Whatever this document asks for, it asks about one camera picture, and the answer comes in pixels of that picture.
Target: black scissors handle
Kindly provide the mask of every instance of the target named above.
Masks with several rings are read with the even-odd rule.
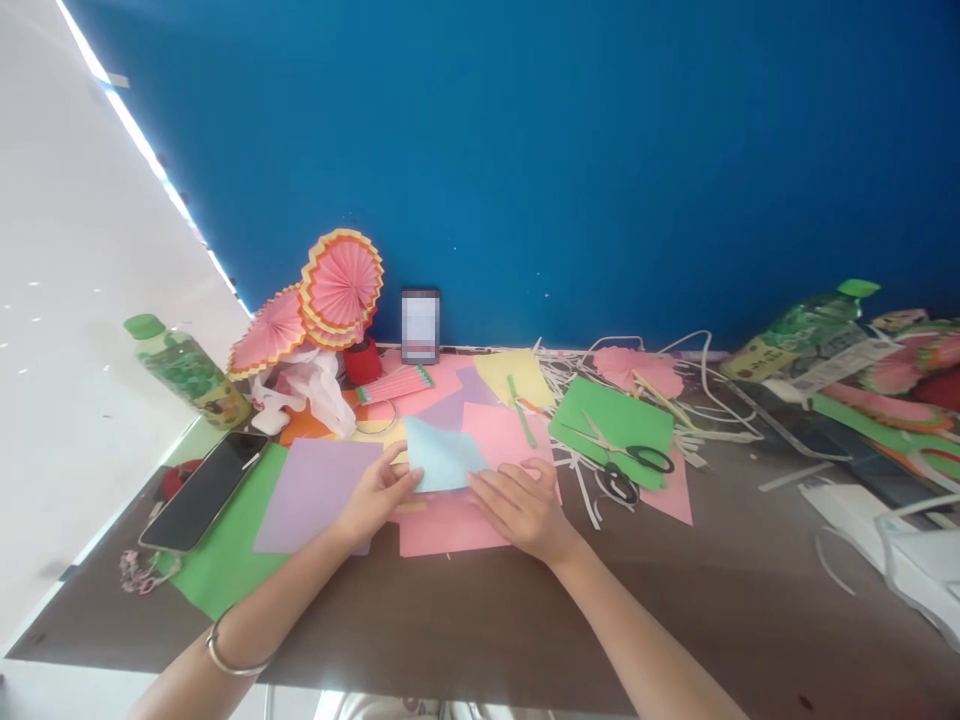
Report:
[[[640,493],[630,478],[624,475],[616,463],[607,463],[603,472],[597,473],[597,479],[603,485],[604,492],[616,499],[619,497],[627,505],[636,505],[640,502]]]
[[[631,445],[630,447],[626,448],[626,451],[627,455],[632,457],[644,467],[648,467],[651,470],[656,470],[663,475],[672,473],[674,470],[676,470],[676,466],[673,464],[673,460],[670,459],[670,456],[666,453],[660,452],[656,448],[648,447],[647,445]],[[647,455],[655,455],[663,462],[656,463],[652,460],[648,460],[647,458],[643,457],[644,453]]]

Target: plastic bottle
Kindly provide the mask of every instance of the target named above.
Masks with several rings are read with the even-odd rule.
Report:
[[[193,337],[168,330],[155,315],[135,315],[123,327],[137,341],[140,363],[211,425],[229,430],[250,416],[250,403]]]
[[[835,292],[807,298],[723,363],[721,372],[736,380],[765,380],[854,322],[862,312],[860,300],[879,289],[867,280],[846,280]]]

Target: blue wall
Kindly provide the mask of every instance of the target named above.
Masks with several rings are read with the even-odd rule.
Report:
[[[348,226],[381,340],[405,285],[447,343],[732,347],[847,276],[960,312],[952,0],[69,6],[251,306]]]

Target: purple paper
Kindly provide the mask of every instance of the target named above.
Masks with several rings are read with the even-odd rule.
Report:
[[[472,402],[478,405],[499,405],[500,401],[490,389],[475,367],[457,370],[457,378],[463,385],[453,395],[439,400],[415,415],[441,430],[461,430],[463,427],[463,404]]]
[[[297,438],[280,471],[253,543],[258,553],[295,553],[327,528],[347,506],[363,471],[383,452],[382,443]],[[369,541],[353,551],[370,552]]]

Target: dark wooden tabletop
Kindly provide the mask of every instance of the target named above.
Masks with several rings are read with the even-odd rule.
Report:
[[[713,442],[689,469],[695,525],[600,505],[576,477],[564,510],[618,578],[752,718],[957,718],[960,656],[841,541],[826,541],[850,596],[821,567],[823,524],[795,487],[757,486],[816,464],[786,446]],[[590,488],[591,496],[598,492]],[[9,657],[160,672],[209,625],[170,585],[121,591],[147,487]],[[630,704],[589,626],[547,569],[513,548],[400,558],[387,525],[303,616],[262,682],[594,712]]]

